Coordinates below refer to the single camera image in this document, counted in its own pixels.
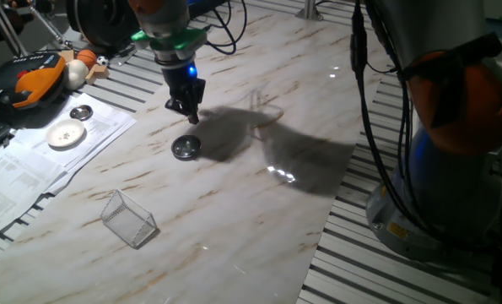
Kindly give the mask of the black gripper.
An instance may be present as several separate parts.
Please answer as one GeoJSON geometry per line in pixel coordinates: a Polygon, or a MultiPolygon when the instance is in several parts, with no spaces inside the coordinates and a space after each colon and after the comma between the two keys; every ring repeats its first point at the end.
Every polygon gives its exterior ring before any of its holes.
{"type": "Polygon", "coordinates": [[[186,106],[188,122],[197,125],[198,105],[202,103],[206,81],[198,78],[196,64],[190,61],[182,63],[177,68],[162,67],[161,70],[170,91],[170,98],[165,102],[165,108],[183,114],[183,106],[186,106]]]}

